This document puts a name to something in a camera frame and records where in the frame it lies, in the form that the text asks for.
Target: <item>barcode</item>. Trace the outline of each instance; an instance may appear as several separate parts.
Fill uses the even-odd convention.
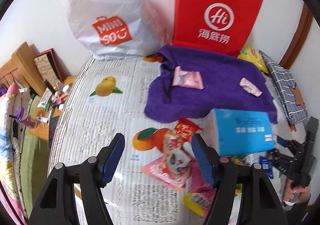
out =
[[[190,197],[189,200],[191,200],[192,202],[199,204],[200,206],[204,207],[204,208],[209,208],[211,205],[211,202],[207,201],[206,199],[204,199],[202,197],[201,194],[199,193],[193,193]]]

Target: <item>blue gripper pad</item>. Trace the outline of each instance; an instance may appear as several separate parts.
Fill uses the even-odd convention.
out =
[[[192,151],[199,164],[202,176],[206,183],[210,184],[211,187],[214,185],[213,179],[213,166],[210,164],[208,156],[200,144],[196,135],[193,135],[191,141]]]
[[[116,134],[115,138],[111,141],[109,146],[113,146],[109,157],[105,164],[103,165],[103,178],[102,184],[105,186],[106,184],[112,181],[113,175],[115,174],[116,168],[120,161],[121,155],[124,150],[125,139],[123,134]]]
[[[280,136],[277,136],[277,143],[279,145],[282,145],[283,147],[287,148],[289,146],[289,143],[287,140],[283,139],[282,137]]]

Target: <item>book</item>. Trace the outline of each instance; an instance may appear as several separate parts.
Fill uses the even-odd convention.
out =
[[[60,68],[53,49],[39,53],[34,62],[42,79],[47,79],[51,86],[56,86],[58,81],[62,82]]]

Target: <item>gray striped cloth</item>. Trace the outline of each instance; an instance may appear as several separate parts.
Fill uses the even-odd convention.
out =
[[[308,118],[307,109],[303,101],[296,101],[297,97],[295,93],[298,94],[300,91],[291,72],[281,67],[262,51],[259,52],[275,83],[279,100],[284,108],[284,113],[286,114],[288,122],[294,124]]]

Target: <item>human hand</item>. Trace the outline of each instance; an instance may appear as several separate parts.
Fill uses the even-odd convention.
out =
[[[284,201],[290,201],[293,199],[293,194],[300,193],[298,199],[296,200],[296,203],[303,203],[309,200],[310,198],[310,184],[309,186],[303,188],[301,185],[298,185],[294,188],[291,188],[292,186],[292,180],[287,180],[286,189],[284,192],[283,200]]]

